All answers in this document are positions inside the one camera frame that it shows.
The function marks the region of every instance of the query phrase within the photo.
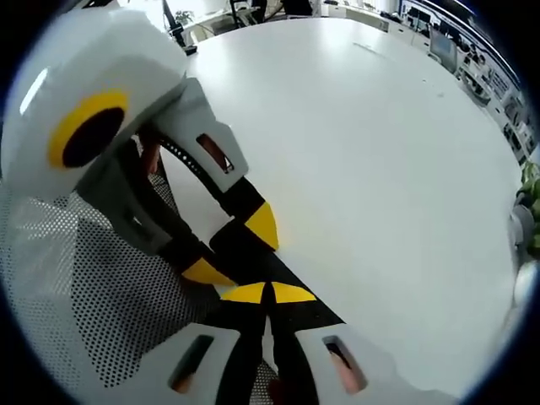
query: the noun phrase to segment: black circle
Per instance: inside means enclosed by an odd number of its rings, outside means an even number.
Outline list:
[[[68,168],[83,167],[111,143],[124,119],[120,107],[108,108],[83,122],[67,141],[62,162]]]

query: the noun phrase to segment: yellow accent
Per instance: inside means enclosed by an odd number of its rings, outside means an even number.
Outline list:
[[[273,291],[276,294],[276,302],[285,304],[287,302],[316,301],[317,298],[301,287],[277,283],[272,281]]]
[[[49,163],[58,169],[66,170],[62,154],[71,136],[83,122],[102,110],[120,107],[127,111],[127,95],[120,90],[94,94],[79,102],[78,106],[67,114],[52,132],[49,139],[47,157]]]
[[[255,283],[241,285],[231,291],[227,291],[221,295],[221,299],[225,301],[235,302],[250,302],[252,304],[261,304],[262,289],[265,283]]]
[[[275,251],[279,247],[278,230],[270,204],[264,204],[246,221],[246,226]]]
[[[230,278],[217,271],[202,257],[183,272],[182,276],[197,283],[235,285]]]

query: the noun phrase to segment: table surface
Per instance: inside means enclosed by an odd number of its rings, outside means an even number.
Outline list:
[[[520,171],[496,124],[421,51],[346,19],[256,25],[190,58],[273,208],[278,255],[409,382],[464,395],[493,360],[514,280]],[[162,157],[208,240],[226,215]]]

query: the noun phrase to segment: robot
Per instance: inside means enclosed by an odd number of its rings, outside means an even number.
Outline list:
[[[197,79],[186,76],[187,64],[143,13],[73,10],[42,36],[10,90],[0,154],[6,187],[44,203],[76,192],[124,240],[163,257],[182,277],[231,287],[205,321],[148,351],[135,376],[85,392],[85,400],[248,403],[269,317],[283,403],[454,402],[410,386],[391,356],[349,328],[278,258],[273,211],[246,179],[232,130],[216,119]],[[149,183],[133,140],[141,131],[185,163],[231,217],[209,246]],[[329,347],[364,389],[346,392]],[[189,389],[174,389],[188,378]]]

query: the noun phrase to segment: gray mesh fabric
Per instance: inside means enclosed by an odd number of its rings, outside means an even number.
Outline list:
[[[162,172],[151,176],[173,208]],[[51,376],[84,402],[133,376],[141,356],[218,302],[186,288],[163,260],[122,240],[76,193],[48,203],[0,183],[0,277],[30,346]],[[270,403],[262,364],[251,403]]]

